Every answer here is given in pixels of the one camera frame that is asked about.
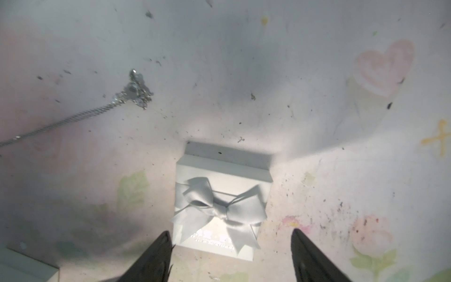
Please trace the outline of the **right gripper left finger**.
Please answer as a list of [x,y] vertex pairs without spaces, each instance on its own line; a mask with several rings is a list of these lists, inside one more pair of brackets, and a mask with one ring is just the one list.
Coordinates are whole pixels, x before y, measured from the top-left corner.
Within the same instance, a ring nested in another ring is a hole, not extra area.
[[170,233],[164,231],[117,282],[167,282],[172,250]]

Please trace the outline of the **white bow box lid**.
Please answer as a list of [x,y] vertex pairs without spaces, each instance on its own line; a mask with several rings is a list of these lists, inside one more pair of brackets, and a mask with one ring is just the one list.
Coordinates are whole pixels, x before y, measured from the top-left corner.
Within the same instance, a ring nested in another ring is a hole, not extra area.
[[273,184],[263,152],[187,142],[176,163],[173,243],[248,262]]

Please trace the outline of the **white jewelry box base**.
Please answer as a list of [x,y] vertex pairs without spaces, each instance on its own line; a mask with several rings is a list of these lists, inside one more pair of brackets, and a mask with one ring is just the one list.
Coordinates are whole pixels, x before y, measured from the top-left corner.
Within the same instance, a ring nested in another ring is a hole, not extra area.
[[59,282],[59,269],[16,251],[1,249],[2,282]]

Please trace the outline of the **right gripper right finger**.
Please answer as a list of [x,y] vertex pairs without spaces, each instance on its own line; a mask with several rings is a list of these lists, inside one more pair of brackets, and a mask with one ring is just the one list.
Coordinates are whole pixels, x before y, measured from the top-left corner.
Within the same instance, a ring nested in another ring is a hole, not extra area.
[[292,232],[291,253],[297,282],[351,282],[300,229]]

